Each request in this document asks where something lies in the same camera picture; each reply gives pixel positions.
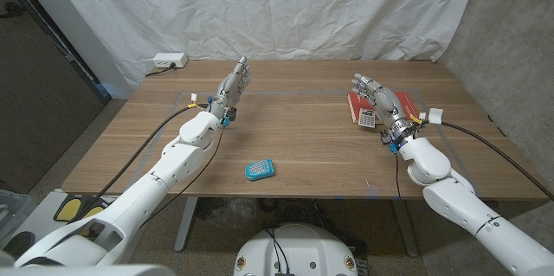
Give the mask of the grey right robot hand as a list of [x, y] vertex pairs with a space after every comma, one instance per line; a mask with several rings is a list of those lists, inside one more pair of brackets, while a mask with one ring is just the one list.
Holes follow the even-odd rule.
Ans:
[[393, 139], [413, 134], [417, 126], [408, 121], [401, 101], [387, 87], [365, 75], [354, 74], [353, 91], [369, 101]]

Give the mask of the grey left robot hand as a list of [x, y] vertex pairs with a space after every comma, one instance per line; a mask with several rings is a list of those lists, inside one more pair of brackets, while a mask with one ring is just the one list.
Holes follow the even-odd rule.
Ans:
[[231, 108], [234, 108], [250, 82], [249, 75], [248, 60], [243, 56], [232, 72], [219, 84], [216, 95], [209, 103], [209, 112], [222, 119]]

